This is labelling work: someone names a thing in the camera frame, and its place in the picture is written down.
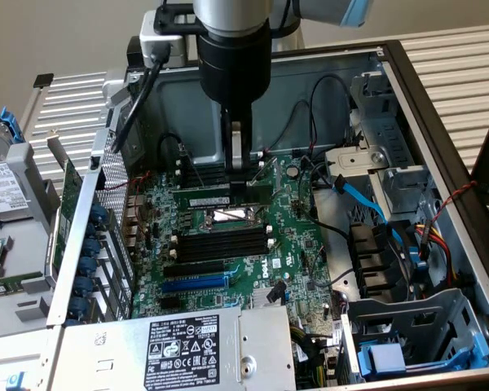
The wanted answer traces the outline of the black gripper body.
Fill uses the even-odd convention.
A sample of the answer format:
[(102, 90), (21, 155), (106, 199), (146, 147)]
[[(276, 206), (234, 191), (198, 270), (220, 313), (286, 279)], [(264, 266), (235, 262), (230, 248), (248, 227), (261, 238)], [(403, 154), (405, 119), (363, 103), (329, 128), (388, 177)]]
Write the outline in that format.
[(243, 37), (197, 37), (203, 91), (231, 116), (248, 116), (271, 80), (271, 30), (265, 23)]

